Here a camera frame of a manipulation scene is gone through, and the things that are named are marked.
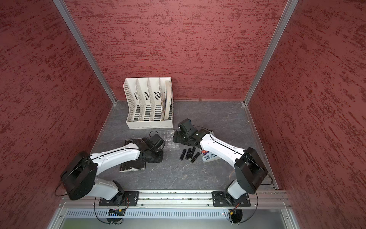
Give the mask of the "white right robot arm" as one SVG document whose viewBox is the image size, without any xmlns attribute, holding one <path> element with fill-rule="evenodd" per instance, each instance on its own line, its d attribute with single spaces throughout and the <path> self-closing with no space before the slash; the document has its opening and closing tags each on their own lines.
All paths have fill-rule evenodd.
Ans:
<svg viewBox="0 0 366 229">
<path fill-rule="evenodd" d="M 173 142 L 208 151 L 221 158 L 235 170 L 236 180 L 226 189 L 228 200 L 237 200 L 245 194 L 255 194 L 269 175 L 266 166 L 255 149 L 238 148 L 214 136 L 213 131 L 198 130 L 190 119 L 178 124 Z"/>
</svg>

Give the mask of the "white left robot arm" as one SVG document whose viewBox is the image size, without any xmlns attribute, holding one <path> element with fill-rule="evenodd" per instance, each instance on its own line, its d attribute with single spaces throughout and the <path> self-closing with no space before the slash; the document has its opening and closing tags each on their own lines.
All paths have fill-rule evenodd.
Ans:
<svg viewBox="0 0 366 229">
<path fill-rule="evenodd" d="M 101 153 L 78 153 L 61 174 L 61 182 L 70 200 L 85 196 L 102 198 L 114 206 L 127 201 L 117 181 L 98 178 L 99 174 L 120 164 L 141 159 L 146 163 L 161 163 L 165 141 L 155 134 L 149 138 L 127 140 L 125 145 Z"/>
</svg>

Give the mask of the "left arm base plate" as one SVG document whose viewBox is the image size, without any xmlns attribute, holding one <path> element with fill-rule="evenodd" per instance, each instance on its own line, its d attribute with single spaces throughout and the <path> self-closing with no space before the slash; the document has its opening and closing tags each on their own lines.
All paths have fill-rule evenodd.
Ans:
<svg viewBox="0 0 366 229">
<path fill-rule="evenodd" d="M 125 191 L 123 194 L 118 193 L 111 200 L 100 198 L 99 206 L 101 207 L 135 207 L 139 199 L 139 191 Z"/>
</svg>

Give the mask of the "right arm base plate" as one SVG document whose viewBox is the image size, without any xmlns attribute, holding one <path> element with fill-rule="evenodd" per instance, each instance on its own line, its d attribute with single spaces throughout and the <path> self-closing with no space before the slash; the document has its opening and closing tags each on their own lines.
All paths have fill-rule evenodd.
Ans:
<svg viewBox="0 0 366 229">
<path fill-rule="evenodd" d="M 240 198 L 235 199 L 226 191 L 213 191 L 212 200 L 214 207 L 250 207 L 249 195 L 245 193 Z"/>
</svg>

